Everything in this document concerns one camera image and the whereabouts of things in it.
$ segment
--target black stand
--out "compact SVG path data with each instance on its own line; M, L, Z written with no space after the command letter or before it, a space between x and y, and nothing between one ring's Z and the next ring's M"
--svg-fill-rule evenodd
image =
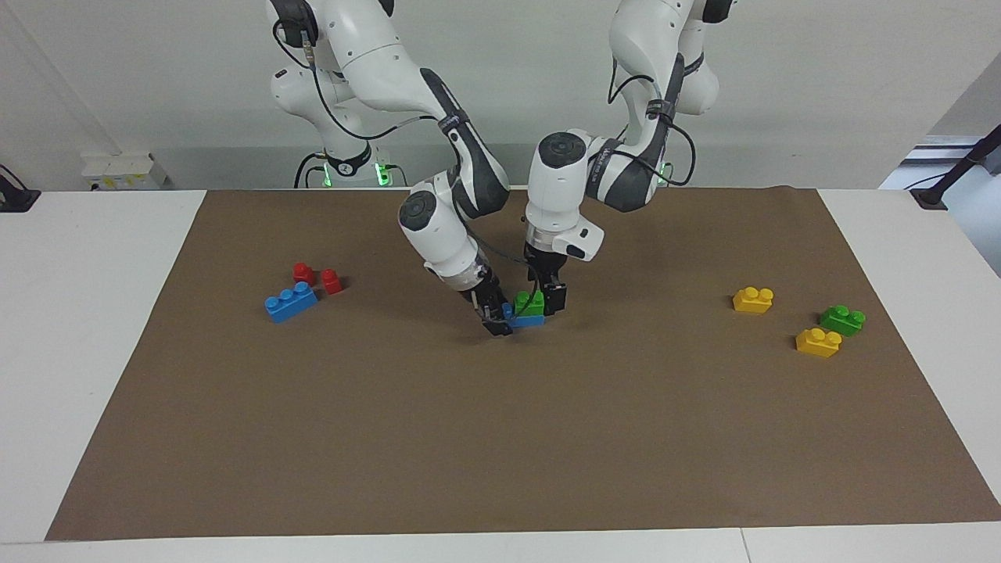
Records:
M42 194L37 189L19 189L14 184L7 181L7 178L0 175L0 194L3 195L3 202L0 203L0 213L23 213L31 208Z
M1001 147L1001 125L998 125L996 129L974 145L973 150L966 155L966 158L960 160L938 183L928 189L912 189L911 194L918 201L918 205L924 209L948 210L949 208L942 202L945 192L955 185L959 178L966 175L966 172L983 162L984 158L987 158L999 147Z

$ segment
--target black cable clip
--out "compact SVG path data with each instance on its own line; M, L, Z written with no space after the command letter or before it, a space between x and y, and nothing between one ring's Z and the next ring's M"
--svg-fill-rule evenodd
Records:
M668 100L650 100L650 103L647 104L647 117L650 119L665 117L669 125L675 122L677 111L675 102Z
M454 113L438 121L438 128L447 135L452 129L468 122L469 115L462 109L456 109Z

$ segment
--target gray wall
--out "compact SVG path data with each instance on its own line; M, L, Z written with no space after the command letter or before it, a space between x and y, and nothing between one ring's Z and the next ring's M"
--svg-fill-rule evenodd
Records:
M604 103L617 4L420 0L399 2L393 19L524 182L546 134L622 127L624 108ZM286 60L263 0L0 0L8 8L0 161L34 185L79 188L79 153L108 144L100 130L124 150L152 151L179 187L287 185L315 146L308 124L271 103L268 78ZM707 47L720 102L681 118L700 146L696 182L878 186L1001 49L1001 18L984 17L996 9L997 0L741 2ZM365 115L371 129L400 117ZM671 151L684 167L680 140ZM450 161L431 124L387 147L411 181Z
M1001 123L1001 55L932 129L933 135L982 136Z

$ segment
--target toy building block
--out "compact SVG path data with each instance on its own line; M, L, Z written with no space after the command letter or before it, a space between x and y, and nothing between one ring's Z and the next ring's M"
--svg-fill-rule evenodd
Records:
M839 305L827 310L820 318L820 326L843 337L854 337L862 331L866 316L861 311L849 313L847 307Z
M529 295L521 292L515 297L515 312L522 312L522 317L542 317L546 314L546 297L542 292Z
M761 290L757 288L745 288L734 296L734 309L741 313L754 313L764 315L772 309L772 300L775 293L772 290Z
M326 295L332 296L344 291L343 286L340 284L340 278L337 277L336 271L332 269L324 269L320 272L319 277L323 283L323 288L326 289Z
M271 316L271 321L284 323L292 317L316 305L316 294L305 282L299 282L294 290L285 290L276 298L267 298L264 309Z
M796 350L821 358L830 358L841 350L844 339L838 333L825 333L821 329L803 331L796 337Z
M546 317L542 315L534 315L531 317L522 316L515 319L515 308L512 307L510 303L506 303L502 306L504 310L504 318L508 320L508 324L512 329L528 329L531 327L542 327L546 324Z
M546 317L538 315L535 317L519 317L511 321L512 329L529 329L532 327L542 327L546 324Z
M305 282L312 287L316 285L316 272L308 265L299 262L292 267L292 279L296 284Z

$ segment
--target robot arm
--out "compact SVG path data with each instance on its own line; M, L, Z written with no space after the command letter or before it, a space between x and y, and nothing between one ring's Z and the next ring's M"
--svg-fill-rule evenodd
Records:
M303 12L296 4L280 1L269 1L267 7L268 21L274 23L273 31L278 39L292 47L304 48L304 40L308 41L308 33L303 33L306 27L295 22L314 21L309 18L311 12ZM358 138L365 133L361 120L355 111L340 105L354 98L354 92L344 80L329 43L320 41L311 53L316 70L315 82L308 67L290 64L271 78L271 95L285 112L305 119L316 128L323 141L326 168L335 185L374 185L379 179L378 170L368 164L377 161L378 148ZM327 114L316 93L317 83L323 98L343 127ZM344 129L357 133L357 136L348 134Z
M349 95L376 110L416 111L437 121L457 163L411 190L400 208L400 228L425 267L470 302L491 334L510 335L500 283L463 224L464 218L504 207L508 176L441 78L417 66L400 44L389 21L391 0L316 0L315 6L305 0L270 2L280 21L294 22L285 29L286 42L299 33L299 44L294 39L289 44L302 46L307 58L315 52L308 77L324 62L336 69L330 73L335 91L329 99L343 101L347 98L341 94ZM312 48L320 44L330 47L328 61L320 59L325 50ZM339 90L336 78L343 80Z
M580 214L584 197L623 212L647 205L675 115L701 114L715 102L719 80L702 52L705 24L726 19L732 1L622 0L610 43L624 72L618 86L630 113L626 140L554 133L540 143L530 172L525 255L530 279L542 276L547 315L566 305L559 273L567 256L590 261L604 241L604 231Z
M315 11L318 38L329 41L361 103L381 111L419 111L438 121L458 162L432 181L435 193L455 201L468 218L499 210L510 189L504 168L441 78L410 59L389 11L375 0L326 0Z

